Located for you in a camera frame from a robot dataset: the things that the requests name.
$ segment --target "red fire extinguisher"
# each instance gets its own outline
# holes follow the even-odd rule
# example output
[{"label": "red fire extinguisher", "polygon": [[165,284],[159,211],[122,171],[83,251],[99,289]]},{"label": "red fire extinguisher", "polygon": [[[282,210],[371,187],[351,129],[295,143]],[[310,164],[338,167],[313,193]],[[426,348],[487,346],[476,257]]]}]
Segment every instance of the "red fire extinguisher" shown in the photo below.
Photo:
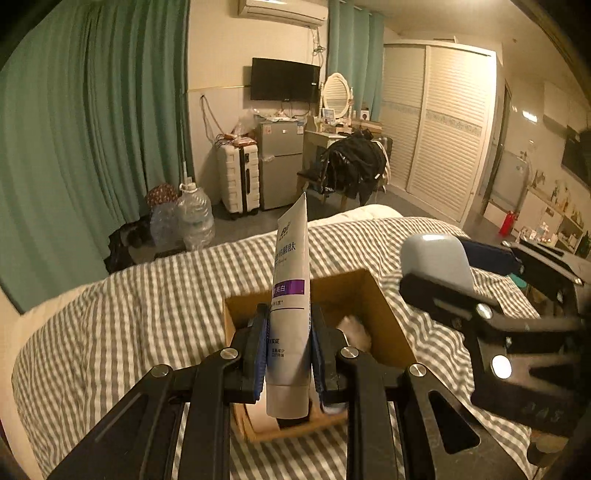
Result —
[{"label": "red fire extinguisher", "polygon": [[501,230],[499,230],[499,235],[500,236],[509,235],[511,233],[511,231],[513,230],[513,224],[515,223],[516,220],[517,220],[517,214],[515,212],[507,213],[507,216],[505,217],[505,221],[503,222]]}]

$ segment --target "oval mirror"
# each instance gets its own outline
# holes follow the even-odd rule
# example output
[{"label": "oval mirror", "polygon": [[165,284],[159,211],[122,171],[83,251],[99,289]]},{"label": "oval mirror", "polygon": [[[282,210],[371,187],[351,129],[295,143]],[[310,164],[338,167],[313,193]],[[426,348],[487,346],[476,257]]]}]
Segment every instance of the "oval mirror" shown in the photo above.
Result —
[{"label": "oval mirror", "polygon": [[340,73],[333,73],[326,79],[322,90],[324,108],[335,111],[335,118],[343,118],[349,110],[351,92],[345,77]]}]

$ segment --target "figurine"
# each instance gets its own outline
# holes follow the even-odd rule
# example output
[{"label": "figurine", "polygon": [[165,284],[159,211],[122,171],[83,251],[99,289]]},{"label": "figurine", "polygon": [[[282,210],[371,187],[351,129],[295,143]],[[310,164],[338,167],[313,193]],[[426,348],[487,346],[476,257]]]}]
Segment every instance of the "figurine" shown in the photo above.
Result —
[{"label": "figurine", "polygon": [[544,172],[540,170],[535,171],[534,181],[531,183],[531,186],[536,189],[538,187],[538,183],[541,183],[542,185],[546,183],[546,175],[544,175]]},{"label": "figurine", "polygon": [[558,191],[560,190],[560,185],[558,183],[558,180],[555,180],[554,184],[556,186],[554,187],[554,190],[552,190],[552,196],[550,197],[550,203],[554,203],[556,205],[558,203]]},{"label": "figurine", "polygon": [[558,207],[563,213],[566,213],[566,209],[569,206],[569,202],[570,202],[570,193],[569,193],[569,188],[566,186],[566,183],[564,184],[564,199],[562,200],[562,203],[560,204],[560,206]]}]

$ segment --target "toothpaste tube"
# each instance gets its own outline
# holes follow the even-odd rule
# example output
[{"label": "toothpaste tube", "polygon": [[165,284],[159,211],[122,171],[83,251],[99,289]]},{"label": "toothpaste tube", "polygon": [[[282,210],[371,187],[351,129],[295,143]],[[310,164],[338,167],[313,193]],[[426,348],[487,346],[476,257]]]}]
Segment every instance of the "toothpaste tube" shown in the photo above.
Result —
[{"label": "toothpaste tube", "polygon": [[267,348],[267,414],[308,415],[310,259],[306,194],[279,218]]}]

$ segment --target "plastic bag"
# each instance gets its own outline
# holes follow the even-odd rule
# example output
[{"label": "plastic bag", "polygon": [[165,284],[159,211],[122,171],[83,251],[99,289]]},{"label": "plastic bag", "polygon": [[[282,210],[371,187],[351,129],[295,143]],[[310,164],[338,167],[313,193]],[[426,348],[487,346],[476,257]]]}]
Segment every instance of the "plastic bag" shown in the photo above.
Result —
[{"label": "plastic bag", "polygon": [[172,250],[183,244],[178,234],[176,211],[175,202],[162,203],[152,209],[150,232],[158,249]]},{"label": "plastic bag", "polygon": [[244,113],[239,119],[238,123],[232,130],[234,135],[243,137],[244,135],[252,132],[256,128],[256,118],[259,116],[257,110],[251,108]]}]

